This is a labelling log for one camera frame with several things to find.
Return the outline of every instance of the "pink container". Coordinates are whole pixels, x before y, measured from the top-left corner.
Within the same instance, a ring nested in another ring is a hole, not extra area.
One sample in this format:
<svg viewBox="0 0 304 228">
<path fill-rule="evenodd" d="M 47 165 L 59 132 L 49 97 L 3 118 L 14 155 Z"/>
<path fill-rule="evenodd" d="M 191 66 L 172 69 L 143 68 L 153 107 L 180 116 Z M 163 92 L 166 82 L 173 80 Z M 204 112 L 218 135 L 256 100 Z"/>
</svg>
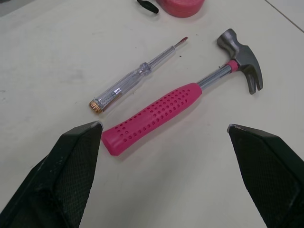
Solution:
<svg viewBox="0 0 304 228">
<path fill-rule="evenodd" d="M 169 14 L 187 18 L 196 14 L 205 0 L 157 0 L 160 6 Z"/>
</svg>

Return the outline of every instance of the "chrome shaft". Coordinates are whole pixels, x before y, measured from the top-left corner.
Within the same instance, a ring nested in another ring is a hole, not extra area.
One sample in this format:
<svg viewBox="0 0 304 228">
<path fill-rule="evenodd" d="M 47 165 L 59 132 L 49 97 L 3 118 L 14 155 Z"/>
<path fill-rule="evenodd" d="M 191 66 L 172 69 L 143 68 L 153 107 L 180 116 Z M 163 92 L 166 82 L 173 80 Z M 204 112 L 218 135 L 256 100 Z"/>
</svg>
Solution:
<svg viewBox="0 0 304 228">
<path fill-rule="evenodd" d="M 217 82 L 219 79 L 221 79 L 223 76 L 228 75 L 231 73 L 231 67 L 229 65 L 224 65 L 222 68 L 216 70 L 212 74 L 208 75 L 204 79 L 200 80 L 198 82 L 201 89 L 204 91 L 206 88 L 208 88 L 210 85 Z"/>
</svg>

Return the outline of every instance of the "screwdriver tip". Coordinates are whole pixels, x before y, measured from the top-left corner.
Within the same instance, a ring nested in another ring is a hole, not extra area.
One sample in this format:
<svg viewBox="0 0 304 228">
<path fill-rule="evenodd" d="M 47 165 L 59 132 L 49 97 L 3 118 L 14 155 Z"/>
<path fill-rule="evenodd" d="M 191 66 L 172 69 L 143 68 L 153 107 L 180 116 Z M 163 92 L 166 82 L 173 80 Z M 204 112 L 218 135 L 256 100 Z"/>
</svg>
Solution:
<svg viewBox="0 0 304 228">
<path fill-rule="evenodd" d="M 175 47 L 178 47 L 179 45 L 181 45 L 183 42 L 185 42 L 188 39 L 188 37 L 185 37 L 183 39 L 180 40 L 180 42 L 178 42 L 176 45 L 174 45 Z"/>
</svg>

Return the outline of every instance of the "black strap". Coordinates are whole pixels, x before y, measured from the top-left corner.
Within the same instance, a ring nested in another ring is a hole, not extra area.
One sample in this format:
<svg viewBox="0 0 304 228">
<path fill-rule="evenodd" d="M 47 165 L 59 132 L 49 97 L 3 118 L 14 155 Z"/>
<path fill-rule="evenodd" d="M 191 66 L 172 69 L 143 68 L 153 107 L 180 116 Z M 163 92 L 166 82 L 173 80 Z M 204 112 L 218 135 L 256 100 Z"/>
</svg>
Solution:
<svg viewBox="0 0 304 228">
<path fill-rule="evenodd" d="M 137 1 L 142 7 L 144 7 L 148 11 L 151 11 L 152 13 L 156 13 L 156 14 L 159 12 L 158 8 L 154 6 L 151 2 L 144 0 L 137 0 Z"/>
</svg>

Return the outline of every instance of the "pink rubber grip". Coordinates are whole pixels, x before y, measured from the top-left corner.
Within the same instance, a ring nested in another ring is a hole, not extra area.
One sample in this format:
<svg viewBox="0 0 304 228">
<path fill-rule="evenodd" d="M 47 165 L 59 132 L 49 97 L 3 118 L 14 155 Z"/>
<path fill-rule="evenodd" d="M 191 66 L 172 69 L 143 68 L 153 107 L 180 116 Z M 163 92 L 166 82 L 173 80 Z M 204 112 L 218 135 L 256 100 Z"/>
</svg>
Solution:
<svg viewBox="0 0 304 228">
<path fill-rule="evenodd" d="M 201 94 L 202 90 L 196 83 L 175 89 L 127 121 L 103 132 L 101 140 L 111 155 L 118 156 L 137 140 L 188 108 Z"/>
</svg>

